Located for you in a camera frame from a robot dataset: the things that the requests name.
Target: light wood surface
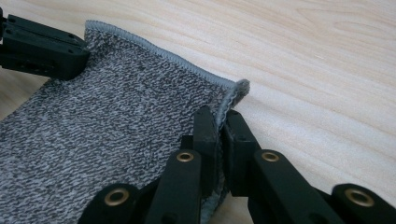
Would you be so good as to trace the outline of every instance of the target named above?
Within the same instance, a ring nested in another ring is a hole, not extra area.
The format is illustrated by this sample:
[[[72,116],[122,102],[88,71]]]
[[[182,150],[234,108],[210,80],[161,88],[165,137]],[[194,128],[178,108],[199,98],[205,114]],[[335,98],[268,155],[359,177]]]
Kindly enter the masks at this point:
[[[83,37],[105,21],[232,80],[263,148],[311,185],[373,190],[396,205],[396,2],[393,0],[0,0],[0,7]],[[46,78],[0,69],[0,119]],[[251,223],[228,198],[212,223]]]

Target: speckled gray fabric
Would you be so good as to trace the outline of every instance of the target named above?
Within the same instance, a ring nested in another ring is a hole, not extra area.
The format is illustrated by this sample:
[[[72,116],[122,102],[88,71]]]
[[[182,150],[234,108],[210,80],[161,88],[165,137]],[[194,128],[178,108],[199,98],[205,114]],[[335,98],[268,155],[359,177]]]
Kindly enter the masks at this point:
[[[88,21],[92,53],[71,81],[50,80],[0,122],[0,223],[77,223],[102,188],[142,188],[161,175],[192,113],[218,128],[248,93],[146,40]],[[203,202],[203,222],[219,195]]]

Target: brass insert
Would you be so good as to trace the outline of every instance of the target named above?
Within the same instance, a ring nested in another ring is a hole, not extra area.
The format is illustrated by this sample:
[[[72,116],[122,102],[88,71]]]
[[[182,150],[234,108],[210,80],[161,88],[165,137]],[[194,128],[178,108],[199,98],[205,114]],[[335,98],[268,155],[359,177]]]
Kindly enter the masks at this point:
[[[373,198],[359,189],[347,189],[346,197],[355,204],[363,207],[371,207],[375,204]]]
[[[182,152],[177,155],[178,161],[186,162],[186,161],[192,161],[193,159],[194,159],[194,155],[192,155],[190,152]]]
[[[264,152],[262,153],[262,159],[265,161],[279,161],[279,157],[272,152]]]
[[[112,199],[111,197],[115,194],[121,194],[120,197],[118,197],[117,199]],[[120,205],[122,203],[125,203],[125,201],[129,198],[129,192],[126,189],[113,189],[111,190],[105,197],[105,203],[108,206],[117,206]]]

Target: fabric edge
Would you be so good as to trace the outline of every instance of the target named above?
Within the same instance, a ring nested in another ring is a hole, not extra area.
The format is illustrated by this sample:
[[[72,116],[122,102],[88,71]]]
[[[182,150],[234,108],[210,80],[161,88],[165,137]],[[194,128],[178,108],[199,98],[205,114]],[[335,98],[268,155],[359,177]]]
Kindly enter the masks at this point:
[[[221,102],[217,114],[215,116],[215,125],[217,128],[217,132],[221,130],[224,121],[227,117],[227,112],[234,107],[239,101],[246,96],[250,90],[249,81],[246,79],[242,79],[234,84],[234,86],[226,93],[223,101]],[[210,218],[213,216],[213,213],[216,209],[221,205],[224,201],[228,189],[225,186],[225,178],[223,171],[223,158],[222,158],[222,150],[221,146],[218,148],[218,171],[219,171],[219,191],[213,192],[212,195],[205,199],[205,202],[202,204],[201,210],[201,223],[206,224]]]
[[[148,49],[151,52],[157,54],[157,55],[161,55],[162,57],[168,59],[171,62],[174,63],[178,63],[180,64],[183,68],[193,72],[194,74],[197,74],[198,76],[202,77],[203,79],[220,85],[222,87],[226,87],[226,88],[232,88],[234,85],[234,82],[223,78],[223,77],[219,77],[215,74],[212,74],[210,72],[207,72],[206,70],[194,65],[193,63],[190,63],[189,61],[181,58],[180,56],[165,50],[165,49],[161,49],[160,47],[155,46],[154,44],[148,42],[146,39],[138,36],[138,35],[134,35],[130,32],[127,32],[125,30],[122,30],[121,28],[102,22],[102,21],[86,21],[85,22],[85,28],[88,30],[94,30],[94,31],[99,31],[99,32],[104,32],[104,33],[109,33],[112,35],[116,35],[121,39],[130,41],[130,42],[134,42],[137,45],[139,45],[142,48]]]

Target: wood grain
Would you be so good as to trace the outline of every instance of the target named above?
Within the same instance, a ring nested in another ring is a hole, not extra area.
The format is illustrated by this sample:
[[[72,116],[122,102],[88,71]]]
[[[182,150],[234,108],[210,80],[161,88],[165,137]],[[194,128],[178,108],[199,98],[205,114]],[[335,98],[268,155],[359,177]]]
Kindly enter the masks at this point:
[[[396,205],[396,2],[0,0],[83,37],[85,20],[146,38],[251,91],[236,109],[316,188],[355,183]],[[0,119],[45,78],[0,70]],[[228,199],[212,223],[251,223]]]

